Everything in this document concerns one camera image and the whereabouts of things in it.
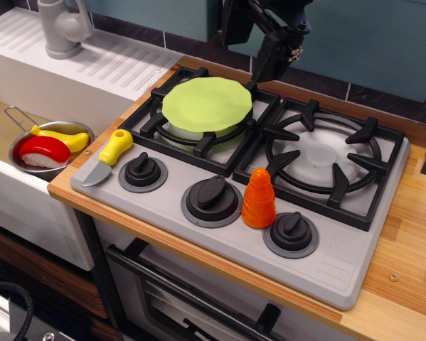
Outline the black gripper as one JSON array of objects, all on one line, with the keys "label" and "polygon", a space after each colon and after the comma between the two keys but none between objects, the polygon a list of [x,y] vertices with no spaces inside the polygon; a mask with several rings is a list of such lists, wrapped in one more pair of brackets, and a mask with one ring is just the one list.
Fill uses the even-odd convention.
[{"label": "black gripper", "polygon": [[303,51],[311,26],[307,1],[225,0],[221,24],[223,45],[246,43],[254,23],[265,34],[252,72],[256,83],[278,80]]}]

